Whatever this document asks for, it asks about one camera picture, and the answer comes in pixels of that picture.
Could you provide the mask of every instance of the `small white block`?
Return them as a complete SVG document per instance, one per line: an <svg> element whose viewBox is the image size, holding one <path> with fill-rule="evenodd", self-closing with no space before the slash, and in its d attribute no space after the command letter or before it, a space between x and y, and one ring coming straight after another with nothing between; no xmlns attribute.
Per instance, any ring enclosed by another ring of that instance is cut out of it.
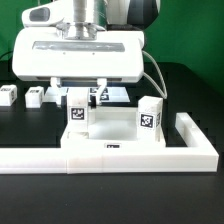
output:
<svg viewBox="0 0 224 224"><path fill-rule="evenodd" d="M0 106L11 106L17 99L17 87L15 85L4 85L0 89Z"/></svg>
<svg viewBox="0 0 224 224"><path fill-rule="evenodd" d="M138 139L160 140L163 99L144 96L138 102Z"/></svg>
<svg viewBox="0 0 224 224"><path fill-rule="evenodd" d="M89 88L69 88L67 94L68 128L71 132L88 132Z"/></svg>
<svg viewBox="0 0 224 224"><path fill-rule="evenodd" d="M27 108L40 108L44 99L44 88L41 86L30 87L25 99Z"/></svg>

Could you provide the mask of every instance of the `white cube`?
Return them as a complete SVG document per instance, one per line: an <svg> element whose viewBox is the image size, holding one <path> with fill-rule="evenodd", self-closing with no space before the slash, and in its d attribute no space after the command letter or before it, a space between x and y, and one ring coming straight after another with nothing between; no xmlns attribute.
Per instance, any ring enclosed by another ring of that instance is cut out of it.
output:
<svg viewBox="0 0 224 224"><path fill-rule="evenodd" d="M0 106L11 106L17 99L17 87L15 85L4 85L0 89Z"/></svg>
<svg viewBox="0 0 224 224"><path fill-rule="evenodd" d="M30 87L25 95L27 108L40 108L44 99L44 88L41 86Z"/></svg>

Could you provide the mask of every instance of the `white cable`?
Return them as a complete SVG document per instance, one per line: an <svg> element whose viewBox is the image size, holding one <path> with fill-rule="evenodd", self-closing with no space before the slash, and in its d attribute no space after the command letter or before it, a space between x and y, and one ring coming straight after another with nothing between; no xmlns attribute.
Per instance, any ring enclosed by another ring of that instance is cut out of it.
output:
<svg viewBox="0 0 224 224"><path fill-rule="evenodd" d="M147 73L143 73L144 74L144 77L146 77L152 84L153 86L157 89L157 91L160 93L160 95L164 98L164 99L167 99L167 91L166 91L166 85L165 85L165 82L163 80L163 75L159 69L159 66L158 64L156 63L155 59L150 55L148 54L147 52L145 51L142 51L142 53L148 58L151 60L151 62L154 64L158 74L159 74L159 77L160 77L160 80L162 82L162 86L163 86L163 91L159 88L159 86L156 84L156 82L147 74Z"/></svg>

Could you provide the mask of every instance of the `black table surface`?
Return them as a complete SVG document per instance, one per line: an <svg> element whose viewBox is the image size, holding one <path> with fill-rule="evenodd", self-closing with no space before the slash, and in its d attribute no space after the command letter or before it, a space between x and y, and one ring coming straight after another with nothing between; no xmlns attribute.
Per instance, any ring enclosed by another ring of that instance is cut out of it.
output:
<svg viewBox="0 0 224 224"><path fill-rule="evenodd" d="M0 222L224 223L224 98L182 64L159 66L168 91L162 121L167 147L184 146L175 116L188 112L220 155L216 173L0 175ZM151 64L145 64L145 71L159 83ZM28 88L46 90L49 83L22 82L5 61L0 62L0 86L5 84L17 85L18 99L0 107L0 147L60 147L66 107L44 103L40 109L25 108ZM132 107L144 95L159 96L144 78L125 86L131 102L115 106Z"/></svg>

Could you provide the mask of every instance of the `white box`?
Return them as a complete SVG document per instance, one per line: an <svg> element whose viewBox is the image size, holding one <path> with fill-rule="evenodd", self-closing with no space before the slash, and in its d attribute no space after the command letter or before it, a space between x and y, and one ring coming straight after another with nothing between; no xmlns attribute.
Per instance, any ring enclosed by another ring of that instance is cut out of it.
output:
<svg viewBox="0 0 224 224"><path fill-rule="evenodd" d="M69 88L67 93L68 129L71 132L88 132L89 88Z"/></svg>
<svg viewBox="0 0 224 224"><path fill-rule="evenodd" d="M163 99L144 96L138 102L137 138L159 141Z"/></svg>
<svg viewBox="0 0 224 224"><path fill-rule="evenodd" d="M44 99L44 88L41 86L30 87L25 99L27 108L40 108Z"/></svg>
<svg viewBox="0 0 224 224"><path fill-rule="evenodd" d="M15 85L4 85L0 89L0 106L11 106L17 99L17 87Z"/></svg>

